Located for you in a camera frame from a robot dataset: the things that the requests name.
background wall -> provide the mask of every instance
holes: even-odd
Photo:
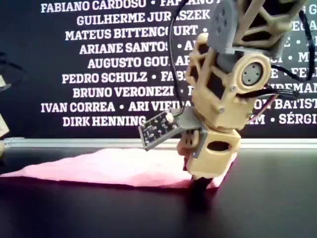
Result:
[[[0,112],[11,130],[7,136],[138,138],[135,121],[142,122],[177,102],[169,88],[173,83],[165,28],[178,1],[130,0],[130,8],[121,7],[120,0],[81,3],[81,11],[70,11],[79,2],[1,1],[0,51],[29,71],[27,82],[1,93]],[[216,4],[212,0],[191,3],[185,6],[174,31],[184,101],[190,100],[190,87],[183,78],[188,54],[197,35],[208,26]],[[309,1],[306,13],[316,42],[317,0]],[[84,22],[84,16],[90,15],[94,15],[93,21]],[[278,63],[306,77],[307,51],[304,30],[296,18]],[[9,70],[3,77],[10,82],[19,75]],[[81,82],[85,77],[94,82]],[[259,121],[241,132],[242,136],[316,138],[316,78],[303,84],[272,71],[270,83],[294,86],[301,91],[301,99],[296,103],[277,100]],[[156,96],[142,96],[148,87],[155,87]],[[258,100],[256,109],[263,103]]]

gray plastic bracket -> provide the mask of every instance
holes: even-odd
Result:
[[[194,114],[193,107],[185,108],[184,112],[179,116],[176,115],[178,111],[179,109],[171,109],[162,112],[139,126],[139,134],[145,150],[149,151],[186,130],[202,128],[203,125]],[[173,122],[168,122],[164,119],[168,113],[174,115]]]
[[[238,27],[237,5],[234,0],[222,0],[217,4],[208,30],[207,44],[219,53],[233,54],[234,36]]]

white strip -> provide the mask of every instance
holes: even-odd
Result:
[[[158,149],[175,149],[179,139],[169,139]],[[6,147],[37,148],[142,148],[140,139],[25,139],[6,138]],[[241,139],[244,149],[317,149],[317,139]]]

pink paper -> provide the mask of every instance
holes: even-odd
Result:
[[[30,165],[0,177],[186,188],[191,175],[183,171],[183,163],[183,157],[174,150],[102,149],[92,154]],[[209,188],[218,187],[224,176],[214,178]]]

black table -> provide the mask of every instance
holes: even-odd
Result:
[[[6,170],[91,151],[12,149]],[[220,189],[205,197],[3,178],[0,238],[315,238],[316,155],[242,150]]]

